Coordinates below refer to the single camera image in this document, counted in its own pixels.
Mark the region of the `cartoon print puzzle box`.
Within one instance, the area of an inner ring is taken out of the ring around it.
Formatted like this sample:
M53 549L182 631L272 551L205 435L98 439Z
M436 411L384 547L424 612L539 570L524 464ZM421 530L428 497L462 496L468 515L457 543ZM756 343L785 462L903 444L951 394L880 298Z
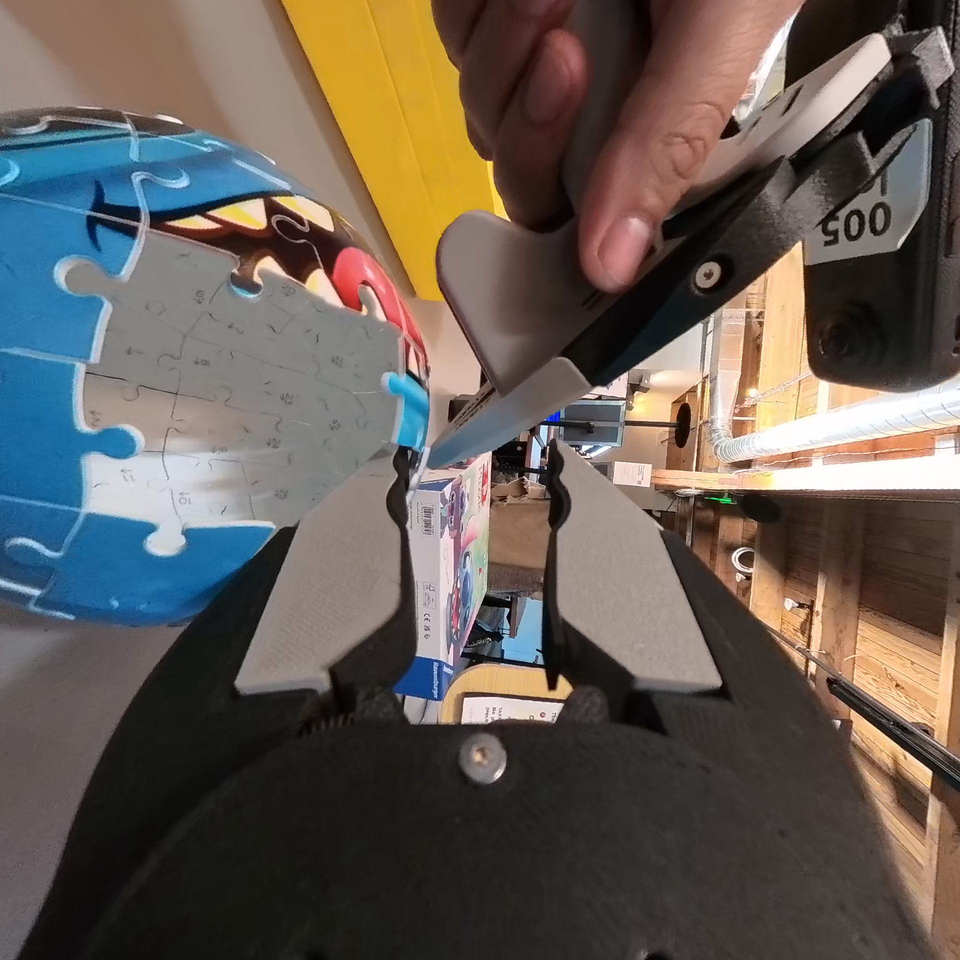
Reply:
M482 602L489 574L491 454L426 469L410 508L415 656L395 692L442 701Z

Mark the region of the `yellow box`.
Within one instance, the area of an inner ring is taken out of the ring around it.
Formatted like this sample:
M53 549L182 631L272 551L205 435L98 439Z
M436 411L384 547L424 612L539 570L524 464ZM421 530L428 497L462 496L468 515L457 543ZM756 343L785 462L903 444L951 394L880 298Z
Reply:
M471 210L506 212L469 140L430 2L282 5L414 294L440 301L444 230Z

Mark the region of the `computer monitor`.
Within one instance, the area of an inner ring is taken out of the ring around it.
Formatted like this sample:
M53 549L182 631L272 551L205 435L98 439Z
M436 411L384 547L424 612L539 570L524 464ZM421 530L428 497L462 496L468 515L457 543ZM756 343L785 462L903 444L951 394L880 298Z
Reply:
M558 439L571 447L619 448L627 406L624 399L587 398L559 411Z

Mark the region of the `cardboard box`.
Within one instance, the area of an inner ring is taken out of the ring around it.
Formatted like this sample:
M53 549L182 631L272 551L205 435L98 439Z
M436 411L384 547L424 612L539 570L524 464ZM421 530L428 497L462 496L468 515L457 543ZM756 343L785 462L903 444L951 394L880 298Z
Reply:
M546 487L520 478L494 486L491 498L487 588L541 599L550 536Z

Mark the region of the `blue puzzle ball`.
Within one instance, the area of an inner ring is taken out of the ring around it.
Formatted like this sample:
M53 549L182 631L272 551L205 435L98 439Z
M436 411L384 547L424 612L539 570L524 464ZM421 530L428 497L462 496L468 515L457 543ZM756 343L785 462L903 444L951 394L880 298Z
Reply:
M1 126L3 603L184 622L367 462L418 479L426 347L336 210L174 117Z

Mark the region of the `black rod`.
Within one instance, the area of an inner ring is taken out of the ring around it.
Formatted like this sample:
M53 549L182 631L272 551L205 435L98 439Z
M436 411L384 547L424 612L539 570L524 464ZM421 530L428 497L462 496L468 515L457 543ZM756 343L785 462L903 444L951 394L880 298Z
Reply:
M862 717L883 736L892 740L908 756L930 771L935 779L954 792L959 792L959 757L956 754L921 730L919 726L895 714L867 691L843 677L834 667L829 666L809 649L800 646L770 626L765 626L765 629L789 650L824 674L826 689L830 696L848 707L854 714Z

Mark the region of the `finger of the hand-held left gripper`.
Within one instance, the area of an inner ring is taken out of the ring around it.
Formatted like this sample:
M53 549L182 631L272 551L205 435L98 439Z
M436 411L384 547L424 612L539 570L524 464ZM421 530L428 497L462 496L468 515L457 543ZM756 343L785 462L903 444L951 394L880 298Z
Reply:
M593 390L566 357L555 357L510 392L486 384L432 444L427 464L449 466L494 451Z

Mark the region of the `person's left hand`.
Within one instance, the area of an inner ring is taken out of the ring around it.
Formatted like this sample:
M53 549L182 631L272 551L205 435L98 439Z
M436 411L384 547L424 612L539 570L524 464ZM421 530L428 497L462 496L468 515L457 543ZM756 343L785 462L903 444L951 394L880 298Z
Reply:
M510 219L551 230L566 216L562 161L592 61L564 28L562 1L434 1L438 36L460 75L468 138ZM641 2L649 54L603 143L579 208L581 269L619 294L655 231L721 138L752 71L802 2Z

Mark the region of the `silver ventilation duct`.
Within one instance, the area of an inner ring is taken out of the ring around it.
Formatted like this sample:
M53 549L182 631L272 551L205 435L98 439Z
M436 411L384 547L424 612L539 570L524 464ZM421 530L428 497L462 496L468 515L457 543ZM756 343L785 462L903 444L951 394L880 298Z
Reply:
M876 398L812 414L733 436L726 421L712 420L706 438L724 464L775 455L925 433L959 425L959 379L912 393L886 393Z

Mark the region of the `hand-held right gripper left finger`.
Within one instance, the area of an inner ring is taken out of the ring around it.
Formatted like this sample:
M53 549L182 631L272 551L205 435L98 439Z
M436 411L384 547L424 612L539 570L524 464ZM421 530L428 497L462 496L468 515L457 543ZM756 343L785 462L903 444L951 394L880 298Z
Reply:
M393 689L417 649L410 452L379 454L296 527L235 678L240 694Z

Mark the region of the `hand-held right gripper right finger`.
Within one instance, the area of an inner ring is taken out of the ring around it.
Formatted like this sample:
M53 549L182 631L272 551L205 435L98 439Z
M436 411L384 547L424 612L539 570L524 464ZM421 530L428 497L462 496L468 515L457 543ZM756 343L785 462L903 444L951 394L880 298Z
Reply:
M723 681L663 528L559 440L546 473L542 654L551 686L713 693Z

